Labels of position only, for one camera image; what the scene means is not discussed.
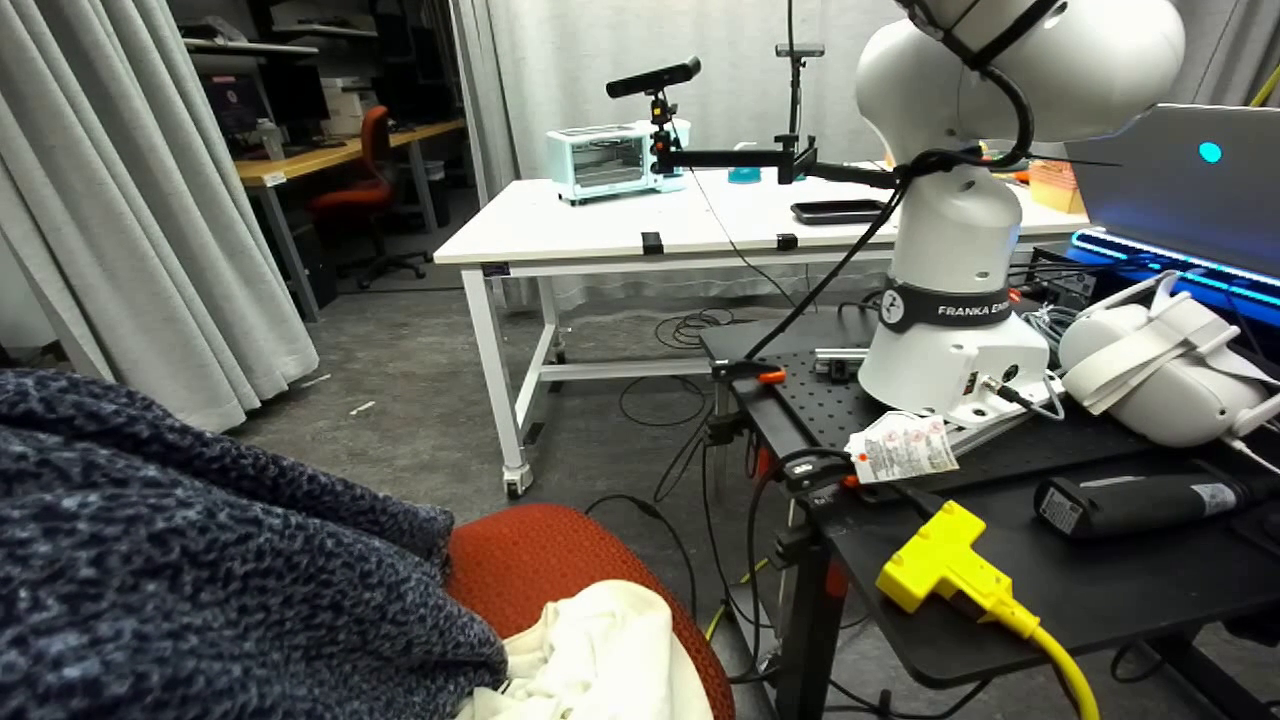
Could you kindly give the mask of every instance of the white table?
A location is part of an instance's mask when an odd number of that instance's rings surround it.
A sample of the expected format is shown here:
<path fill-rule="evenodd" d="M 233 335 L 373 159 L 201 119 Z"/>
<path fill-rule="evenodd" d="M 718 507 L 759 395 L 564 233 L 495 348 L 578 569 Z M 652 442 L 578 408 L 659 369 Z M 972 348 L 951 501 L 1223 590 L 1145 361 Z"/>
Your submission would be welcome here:
<path fill-rule="evenodd" d="M 862 235 L 862 225 L 796 225 L 796 201 L 883 197 L 855 183 L 726 183 L 726 172 L 699 172 L 681 190 L 623 197 L 599 205 L 564 205 L 549 178 L 518 178 L 485 205 L 442 251 L 436 263 L 457 263 L 472 310 L 485 389 L 506 455 L 506 489 L 521 496 L 531 483 L 525 461 L 527 411 L 539 384 L 564 380 L 633 380 L 633 376 L 709 376 L 709 361 L 610 361 L 555 364 L 562 309 L 555 275 L 616 275 L 616 270 L 698 270 L 753 263 L 834 263 Z M 1066 245 L 1085 216 L 1026 201 L 1026 245 Z M 643 257 L 643 233 L 655 233 L 659 251 Z M 855 257 L 889 260 L 896 225 Z M 499 353 L 495 279 L 527 275 L 539 288 L 539 341 L 527 354 L 521 389 Z"/>

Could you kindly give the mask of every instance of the chair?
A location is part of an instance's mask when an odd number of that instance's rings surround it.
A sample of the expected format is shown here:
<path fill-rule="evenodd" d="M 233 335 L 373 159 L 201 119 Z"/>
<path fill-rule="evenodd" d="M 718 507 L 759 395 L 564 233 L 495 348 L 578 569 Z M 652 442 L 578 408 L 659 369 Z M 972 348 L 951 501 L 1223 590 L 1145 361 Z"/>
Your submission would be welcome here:
<path fill-rule="evenodd" d="M 447 590 L 485 617 L 495 637 L 525 631 L 539 620 L 549 600 L 578 595 L 596 581 L 633 581 L 659 590 L 671 605 L 675 637 L 705 678 L 718 720 L 737 711 L 728 674 L 694 610 L 671 600 L 636 553 L 583 510 L 562 505 L 518 505 L 459 524 L 447 553 Z"/>
<path fill-rule="evenodd" d="M 389 155 L 394 113 L 384 103 L 373 103 L 361 119 L 361 178 L 311 201 L 319 235 L 354 227 L 364 227 L 373 235 L 373 257 L 354 268 L 361 293 L 398 268 L 410 268 L 415 279 L 426 279 L 426 268 L 415 260 L 429 263 L 429 251 L 389 257 L 384 249 L 384 220 L 398 210 L 398 166 L 389 163 Z"/>

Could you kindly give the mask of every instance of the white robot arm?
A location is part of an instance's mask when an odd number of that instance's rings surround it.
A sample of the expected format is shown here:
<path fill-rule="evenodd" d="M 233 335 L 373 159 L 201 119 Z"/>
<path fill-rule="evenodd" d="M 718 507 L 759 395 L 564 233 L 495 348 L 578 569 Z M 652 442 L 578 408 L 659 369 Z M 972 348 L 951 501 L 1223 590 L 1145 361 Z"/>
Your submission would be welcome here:
<path fill-rule="evenodd" d="M 862 113 L 900 163 L 978 140 L 1075 140 L 1123 128 L 1178 80 L 1186 29 L 1169 0 L 900 0 L 871 36 Z M 912 178 L 891 288 L 862 369 L 889 408 L 946 411 L 972 431 L 1051 392 L 1047 341 L 1010 310 L 1018 197 L 990 163 Z"/>

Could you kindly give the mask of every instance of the yellow plug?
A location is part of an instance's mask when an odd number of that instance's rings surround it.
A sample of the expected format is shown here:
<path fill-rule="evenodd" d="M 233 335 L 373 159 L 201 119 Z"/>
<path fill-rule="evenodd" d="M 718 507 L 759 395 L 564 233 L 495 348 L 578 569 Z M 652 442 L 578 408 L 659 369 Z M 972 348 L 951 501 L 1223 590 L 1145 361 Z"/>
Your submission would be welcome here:
<path fill-rule="evenodd" d="M 993 620 L 1044 648 L 1066 674 L 1081 720 L 1098 720 L 1101 708 L 1081 665 L 1041 628 L 1041 617 L 1012 595 L 1012 581 L 972 547 L 986 529 L 990 524 L 980 516 L 947 501 L 900 553 L 889 556 L 877 586 L 905 610 L 917 610 L 932 590 L 946 600 L 967 595 Z"/>

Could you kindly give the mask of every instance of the small device on table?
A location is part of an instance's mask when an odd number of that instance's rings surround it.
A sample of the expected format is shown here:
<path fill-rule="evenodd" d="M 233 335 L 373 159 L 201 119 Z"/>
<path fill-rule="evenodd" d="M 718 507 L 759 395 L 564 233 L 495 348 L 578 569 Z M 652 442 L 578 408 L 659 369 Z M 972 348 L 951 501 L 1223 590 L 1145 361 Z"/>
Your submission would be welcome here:
<path fill-rule="evenodd" d="M 549 176 L 555 178 L 562 201 L 567 205 L 659 186 L 643 128 L 549 131 Z"/>

